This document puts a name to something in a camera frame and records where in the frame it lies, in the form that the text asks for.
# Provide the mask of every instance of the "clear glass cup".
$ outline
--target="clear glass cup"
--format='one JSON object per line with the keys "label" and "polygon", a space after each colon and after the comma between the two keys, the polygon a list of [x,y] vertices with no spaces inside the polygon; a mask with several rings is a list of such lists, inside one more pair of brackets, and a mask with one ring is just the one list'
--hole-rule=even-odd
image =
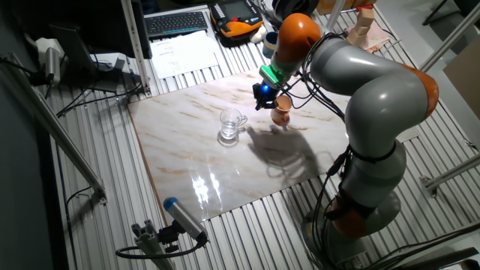
{"label": "clear glass cup", "polygon": [[224,109],[220,114],[220,135],[225,140],[231,140],[237,136],[239,127],[247,122],[248,118],[242,115],[237,109]]}

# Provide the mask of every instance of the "marble board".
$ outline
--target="marble board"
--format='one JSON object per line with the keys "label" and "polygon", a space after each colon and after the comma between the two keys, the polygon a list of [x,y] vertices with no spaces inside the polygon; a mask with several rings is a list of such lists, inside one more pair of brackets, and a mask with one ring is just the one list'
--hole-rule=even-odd
{"label": "marble board", "polygon": [[[286,127],[256,111],[252,85],[261,82],[251,70],[128,105],[160,204],[177,197],[199,220],[213,218],[326,172],[345,151],[344,123],[316,100],[291,109]],[[301,82],[291,92],[308,94]],[[349,97],[326,94],[345,110]],[[248,121],[224,141],[220,114],[230,107]]]}

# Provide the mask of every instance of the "black cable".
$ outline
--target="black cable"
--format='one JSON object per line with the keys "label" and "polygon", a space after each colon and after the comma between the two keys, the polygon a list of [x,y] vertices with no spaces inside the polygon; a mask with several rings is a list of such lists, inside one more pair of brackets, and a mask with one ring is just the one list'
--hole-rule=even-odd
{"label": "black cable", "polygon": [[79,194],[80,192],[86,191],[86,190],[88,190],[88,189],[90,189],[90,188],[92,188],[92,186],[86,187],[86,188],[84,188],[84,189],[82,189],[82,190],[78,190],[77,192],[73,193],[73,194],[70,196],[70,198],[67,199],[67,203],[66,203],[66,204],[68,205],[68,203],[75,197],[75,195]]}
{"label": "black cable", "polygon": [[12,66],[12,67],[18,68],[18,69],[20,69],[21,71],[24,71],[24,72],[28,73],[28,74],[31,75],[31,76],[36,76],[36,75],[37,75],[36,72],[31,71],[31,70],[29,70],[28,68],[22,67],[22,66],[19,65],[19,64],[15,64],[15,63],[13,63],[12,61],[7,60],[6,58],[3,58],[3,57],[0,58],[0,63],[5,63],[5,64],[10,65],[10,66]]}
{"label": "black cable", "polygon": [[391,37],[392,37],[393,39],[395,39],[396,41],[398,40],[389,30],[384,29],[384,28],[381,28],[381,29],[382,29],[383,31],[385,31],[387,34],[391,35]]}
{"label": "black cable", "polygon": [[63,112],[60,111],[60,112],[57,113],[57,117],[60,118],[60,117],[64,116],[66,113],[70,112],[73,108],[78,107],[78,106],[82,106],[82,105],[86,105],[86,104],[90,104],[90,103],[94,103],[94,102],[98,102],[98,101],[105,101],[105,100],[110,99],[110,98],[119,98],[119,97],[122,97],[122,96],[125,96],[125,95],[129,95],[129,94],[131,94],[133,91],[136,91],[140,86],[142,86],[142,83],[140,83],[139,85],[137,85],[135,88],[126,91],[126,92],[123,93],[123,94],[115,94],[115,95],[113,95],[113,96],[111,96],[111,97],[102,97],[102,98],[98,98],[98,99],[96,99],[96,100],[90,100],[90,101],[78,103],[78,104],[75,104],[74,106],[71,106],[71,107],[69,107],[69,108],[65,107],[65,108],[63,109],[64,111],[62,110]]}
{"label": "black cable", "polygon": [[125,259],[131,259],[131,260],[153,260],[153,259],[168,259],[168,258],[174,258],[174,257],[180,257],[184,255],[188,255],[197,249],[201,248],[203,245],[200,243],[197,243],[195,247],[192,247],[189,250],[186,251],[179,251],[171,254],[158,254],[158,255],[135,255],[135,254],[126,254],[123,253],[124,251],[135,251],[139,250],[139,247],[123,247],[115,251],[115,254],[118,257],[125,258]]}
{"label": "black cable", "polygon": [[83,89],[80,89],[80,91],[82,92],[81,94],[79,94],[78,96],[76,96],[67,106],[65,106],[63,109],[61,109],[59,112],[57,112],[57,117],[60,117],[60,115],[73,103],[75,103],[75,101],[77,101],[77,99],[79,99],[82,95],[83,95]]}
{"label": "black cable", "polygon": [[70,239],[70,245],[72,246],[73,263],[75,264],[75,269],[78,270],[77,256],[75,254],[74,235],[72,233],[72,226],[71,226],[71,221],[70,221],[70,214],[68,212],[68,205],[67,205],[67,202],[65,201],[65,197],[67,196],[67,194],[65,192],[65,180],[63,178],[62,161],[60,160],[59,144],[55,143],[55,147],[56,147],[56,151],[57,151],[58,170],[60,171],[61,191],[63,193],[63,203],[64,203],[64,206],[65,206],[65,215],[67,217],[68,236],[69,236],[69,239]]}
{"label": "black cable", "polygon": [[98,57],[97,55],[93,52],[93,50],[91,51],[91,53],[93,54],[93,56],[95,57],[95,61],[97,63],[97,71],[100,71],[100,62],[98,61]]}

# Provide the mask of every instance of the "slatted metal table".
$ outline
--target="slatted metal table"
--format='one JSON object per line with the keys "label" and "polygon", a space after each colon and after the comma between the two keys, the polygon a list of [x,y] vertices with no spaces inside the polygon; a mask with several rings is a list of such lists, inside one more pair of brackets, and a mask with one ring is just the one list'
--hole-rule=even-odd
{"label": "slatted metal table", "polygon": [[[205,6],[188,10],[202,11],[209,23]],[[380,27],[391,32],[377,9],[375,15]],[[313,18],[325,25],[328,16],[315,13]],[[355,22],[355,13],[342,13],[334,30],[342,32]],[[207,34],[215,38],[211,26]],[[166,79],[157,79],[154,66],[148,61],[151,96],[267,65],[269,60],[263,57],[262,47],[262,44],[248,43],[225,48],[219,44],[218,66]],[[385,57],[418,66],[401,42],[393,45]],[[134,61],[127,59],[127,63],[133,72],[138,71]],[[118,92],[127,90],[120,85]],[[80,94],[79,89],[53,91],[49,105],[58,112]],[[82,99],[92,101],[110,95],[87,90]],[[138,94],[130,101],[144,98],[148,97]],[[127,260],[115,255],[115,249],[134,245],[131,224],[143,224],[144,220],[151,219],[157,229],[164,226],[125,101],[112,98],[77,107],[61,122],[103,180],[108,198],[106,205],[92,202],[89,190],[74,198],[68,206],[73,217],[73,243],[70,243],[67,229],[64,233],[70,268],[75,269],[74,247],[79,269],[155,269],[149,260]],[[367,237],[367,253],[358,258],[363,266],[400,246],[433,239],[480,220],[478,167],[440,185],[435,199],[419,181],[421,175],[438,176],[476,154],[462,140],[461,129],[442,101],[432,116],[417,128],[421,135],[404,143],[407,170],[395,189],[401,199],[401,213],[385,229]],[[57,183],[62,186],[62,174],[67,197],[87,188],[88,184],[66,156],[61,151],[58,155],[60,163],[54,158]],[[173,259],[173,262],[177,269],[315,269],[299,234],[299,224],[315,206],[320,185],[319,179],[310,179],[203,221],[210,243],[195,253]],[[328,193],[335,194],[336,188],[329,184]],[[62,192],[58,196],[61,201],[64,199]],[[62,204],[61,213],[65,225]],[[192,248],[194,243],[184,235],[179,245],[184,251]]]}

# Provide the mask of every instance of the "paper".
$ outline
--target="paper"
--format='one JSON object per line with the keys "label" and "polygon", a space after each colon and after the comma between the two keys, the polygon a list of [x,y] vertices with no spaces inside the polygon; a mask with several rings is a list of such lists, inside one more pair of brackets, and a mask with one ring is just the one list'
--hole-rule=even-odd
{"label": "paper", "polygon": [[158,41],[150,46],[151,60],[159,79],[218,65],[215,57],[218,45],[205,31]]}

